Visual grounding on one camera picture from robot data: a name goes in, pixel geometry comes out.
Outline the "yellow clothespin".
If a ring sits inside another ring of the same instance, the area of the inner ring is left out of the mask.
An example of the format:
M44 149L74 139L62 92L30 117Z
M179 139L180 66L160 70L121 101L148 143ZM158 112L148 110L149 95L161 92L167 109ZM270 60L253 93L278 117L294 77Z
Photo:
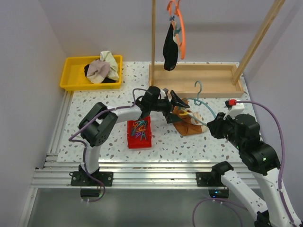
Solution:
M189 112L183 111L182 113L179 113L179 116L188 116Z

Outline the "brown orange underwear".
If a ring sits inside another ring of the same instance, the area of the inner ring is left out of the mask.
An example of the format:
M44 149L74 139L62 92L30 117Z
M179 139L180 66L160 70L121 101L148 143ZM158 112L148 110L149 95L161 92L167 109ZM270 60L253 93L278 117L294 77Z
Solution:
M183 111L192 112L196 117L202 118L201 114L199 112L193 112L189 108L182 108L175 106L173 109L173 113L177 114L178 117L182 119L181 122L175 122L173 123L175 129L177 132L182 136L191 136L191 135L197 135L202 134L204 132L207 132L209 129L208 127L205 127L203 125L194 125L191 123L191 118L189 116L179 116L179 113L182 113Z

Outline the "teal plastic hanger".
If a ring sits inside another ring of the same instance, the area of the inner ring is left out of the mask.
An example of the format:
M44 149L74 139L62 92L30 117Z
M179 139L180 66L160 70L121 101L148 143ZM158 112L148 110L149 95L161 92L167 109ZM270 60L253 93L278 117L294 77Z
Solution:
M202 90L203 90L203 85L201 83L201 81L197 80L194 84L194 86L196 87L197 84L199 85L199 91L197 92L196 98L186 98L186 100L193 100L194 101L194 105L196 106L201 106L204 105L209 112L212 114L212 116L215 118L216 114L214 112L214 110L204 101L200 100L199 95L201 94ZM203 122L202 118L198 118L196 117L192 112L189 112L188 115L192 120L191 123L194 125L203 125L203 126L207 126L207 124L205 122Z

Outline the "dark teal clothespin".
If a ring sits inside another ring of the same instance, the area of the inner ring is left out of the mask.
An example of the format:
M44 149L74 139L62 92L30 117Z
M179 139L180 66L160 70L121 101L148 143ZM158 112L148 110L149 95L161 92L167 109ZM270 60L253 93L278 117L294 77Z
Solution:
M135 136L135 134L137 133L138 127L139 127L139 123L133 124L133 126L131 127L131 137Z

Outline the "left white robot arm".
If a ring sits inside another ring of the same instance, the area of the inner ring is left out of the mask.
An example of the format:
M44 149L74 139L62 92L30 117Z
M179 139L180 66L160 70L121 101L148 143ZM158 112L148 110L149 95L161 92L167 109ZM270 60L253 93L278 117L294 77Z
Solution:
M71 186L111 186L112 172L99 170L101 146L109 138L114 126L121 122L142 120L151 112L161 112L167 123L181 119L173 114L174 107L189 108L173 90L150 86L144 95L134 98L131 105L109 107L96 103L79 123L79 130L69 138L70 142L84 146L82 162L77 171L71 172Z

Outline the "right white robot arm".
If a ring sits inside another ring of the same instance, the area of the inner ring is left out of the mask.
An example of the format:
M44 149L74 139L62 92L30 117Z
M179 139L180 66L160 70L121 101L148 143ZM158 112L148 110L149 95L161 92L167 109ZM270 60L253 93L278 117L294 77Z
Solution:
M282 169L276 151L260 139L260 125L249 114L231 118L218 113L207 123L211 135L226 139L239 152L242 162L252 172L262 192L259 197L239 177L232 165L223 161L212 166L210 172L197 172L196 180L202 186L226 186L241 201L254 219L256 227L301 227L283 183L278 182Z

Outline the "orange plastic hanger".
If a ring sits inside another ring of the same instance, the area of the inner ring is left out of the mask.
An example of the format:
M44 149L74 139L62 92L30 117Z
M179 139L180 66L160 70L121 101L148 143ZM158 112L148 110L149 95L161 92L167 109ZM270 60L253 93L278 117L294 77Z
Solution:
M170 0L166 10L169 13L169 20L173 27L173 40L178 45L180 59L183 60L186 55L186 32L179 5L179 0Z

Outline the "wooden rack base tray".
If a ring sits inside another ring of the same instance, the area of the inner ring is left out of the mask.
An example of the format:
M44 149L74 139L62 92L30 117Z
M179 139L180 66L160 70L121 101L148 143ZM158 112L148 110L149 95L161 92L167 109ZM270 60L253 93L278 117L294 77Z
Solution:
M181 98L240 98L242 82L233 83L236 64L181 63L167 71L163 64L149 66L149 85L167 88Z

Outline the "red plastic bin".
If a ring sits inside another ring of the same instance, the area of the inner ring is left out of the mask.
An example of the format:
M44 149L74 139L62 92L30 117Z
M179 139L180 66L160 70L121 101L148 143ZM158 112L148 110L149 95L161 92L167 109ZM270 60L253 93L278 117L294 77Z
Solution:
M148 123L145 125L146 130L144 131L147 137L147 140L140 141L140 138L136 138L135 136L131 137L131 127L133 124L135 124L137 121L128 121L127 122L127 143L129 149L137 149L137 148L151 148L152 147L152 131L151 131L151 118L150 116L145 117L144 119L148 121Z

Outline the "pale green cloth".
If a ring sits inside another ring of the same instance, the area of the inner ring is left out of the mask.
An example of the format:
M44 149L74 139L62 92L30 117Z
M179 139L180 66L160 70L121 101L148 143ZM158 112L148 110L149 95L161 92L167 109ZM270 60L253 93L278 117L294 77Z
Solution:
M119 80L118 64L117 64L115 58L113 57L111 51L101 51L100 52L100 59L102 61L107 62L110 66L109 73L107 74L107 77L109 79L114 80L114 81L118 81Z

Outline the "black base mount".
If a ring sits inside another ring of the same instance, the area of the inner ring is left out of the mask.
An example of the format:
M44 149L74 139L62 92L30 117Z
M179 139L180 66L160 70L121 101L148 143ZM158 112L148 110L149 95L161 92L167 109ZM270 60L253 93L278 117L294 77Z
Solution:
M196 184L198 187L224 187L221 176L215 172L196 172Z
M113 172L96 171L89 177L82 169L70 172L69 175L71 177L71 186L100 186L100 182L102 182L106 187L111 187L114 179Z

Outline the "left wooden rack post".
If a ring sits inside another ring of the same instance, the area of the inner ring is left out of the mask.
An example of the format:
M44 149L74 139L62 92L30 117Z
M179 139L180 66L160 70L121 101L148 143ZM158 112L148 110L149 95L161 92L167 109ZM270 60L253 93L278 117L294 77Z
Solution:
M156 41L156 0L152 0L152 13L151 13L151 71L149 83L153 85L153 77L154 77L154 65L155 65L155 41Z

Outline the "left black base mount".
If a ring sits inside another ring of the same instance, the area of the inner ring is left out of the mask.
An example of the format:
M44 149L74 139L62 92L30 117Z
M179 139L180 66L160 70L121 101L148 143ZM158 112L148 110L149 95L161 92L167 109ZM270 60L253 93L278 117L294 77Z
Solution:
M71 186L100 186L100 182L102 182L106 187L111 187L114 179L113 172L96 171L89 177L82 169L70 172L69 175L71 177Z

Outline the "right wooden rack post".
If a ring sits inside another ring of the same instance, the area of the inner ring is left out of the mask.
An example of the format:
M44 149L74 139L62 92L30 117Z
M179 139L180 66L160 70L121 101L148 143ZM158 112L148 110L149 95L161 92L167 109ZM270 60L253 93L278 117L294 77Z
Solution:
M257 50L258 46L260 45L261 41L263 40L264 36L266 35L267 31L269 30L270 26L272 25L274 19L278 15L284 3L285 0L275 0L273 2L261 26L259 27L248 49L246 50L242 60L240 61L239 66L233 74L233 85L237 84L238 80L241 77L241 74L244 72L246 66L248 65L249 61L251 60L252 56L254 55L255 51Z

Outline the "aluminium rail frame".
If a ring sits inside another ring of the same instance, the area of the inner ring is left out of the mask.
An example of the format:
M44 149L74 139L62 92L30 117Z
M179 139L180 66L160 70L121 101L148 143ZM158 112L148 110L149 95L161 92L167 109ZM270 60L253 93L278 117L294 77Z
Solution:
M97 102L110 106L125 105L131 91L75 92L66 97L64 109L43 168L35 170L31 185L36 188L69 188L72 171L78 169L83 147L70 143L78 123ZM236 149L210 133L181 136L162 114L151 114L152 147L131 150L127 146L125 123L117 124L99 155L101 171L114 174L114 188L196 188L196 172L210 171L221 161L228 161L241 179L257 188L253 175L241 162Z

